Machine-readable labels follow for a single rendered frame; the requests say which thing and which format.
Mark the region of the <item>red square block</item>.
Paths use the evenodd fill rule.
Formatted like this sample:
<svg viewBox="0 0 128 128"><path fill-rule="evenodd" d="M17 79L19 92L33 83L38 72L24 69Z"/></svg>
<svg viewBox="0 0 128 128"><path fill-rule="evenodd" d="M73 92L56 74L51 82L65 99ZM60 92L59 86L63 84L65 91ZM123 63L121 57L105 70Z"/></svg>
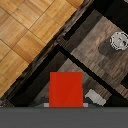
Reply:
<svg viewBox="0 0 128 128"><path fill-rule="evenodd" d="M82 107L82 73L51 72L49 105L51 107Z"/></svg>

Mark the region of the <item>dark wooden compartment bin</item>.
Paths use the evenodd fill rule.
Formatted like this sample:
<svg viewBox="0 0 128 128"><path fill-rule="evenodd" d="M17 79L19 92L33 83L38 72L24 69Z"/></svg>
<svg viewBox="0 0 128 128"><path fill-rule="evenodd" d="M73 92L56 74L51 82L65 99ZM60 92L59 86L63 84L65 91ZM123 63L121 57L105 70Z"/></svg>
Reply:
<svg viewBox="0 0 128 128"><path fill-rule="evenodd" d="M128 48L111 46L115 32L128 35L124 0L0 0L0 107L46 106L51 72L81 72L87 105L128 106Z"/></svg>

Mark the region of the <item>small grey white object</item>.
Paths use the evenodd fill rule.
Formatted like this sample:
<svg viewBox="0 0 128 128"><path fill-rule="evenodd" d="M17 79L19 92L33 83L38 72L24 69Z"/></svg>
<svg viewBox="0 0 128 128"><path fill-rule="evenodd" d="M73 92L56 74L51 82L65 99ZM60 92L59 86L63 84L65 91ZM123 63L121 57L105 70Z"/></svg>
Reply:
<svg viewBox="0 0 128 128"><path fill-rule="evenodd" d="M106 103L106 100L92 89L88 91L85 97L90 98L93 103L97 103L98 105L104 105Z"/></svg>

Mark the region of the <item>white round can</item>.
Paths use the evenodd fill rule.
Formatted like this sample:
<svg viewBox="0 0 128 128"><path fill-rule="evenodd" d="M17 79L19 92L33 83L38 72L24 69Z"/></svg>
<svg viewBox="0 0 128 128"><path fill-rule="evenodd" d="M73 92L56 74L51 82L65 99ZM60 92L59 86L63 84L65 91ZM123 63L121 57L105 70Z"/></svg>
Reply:
<svg viewBox="0 0 128 128"><path fill-rule="evenodd" d="M115 50L125 50L128 48L128 35L125 32L115 32L110 37L110 44Z"/></svg>

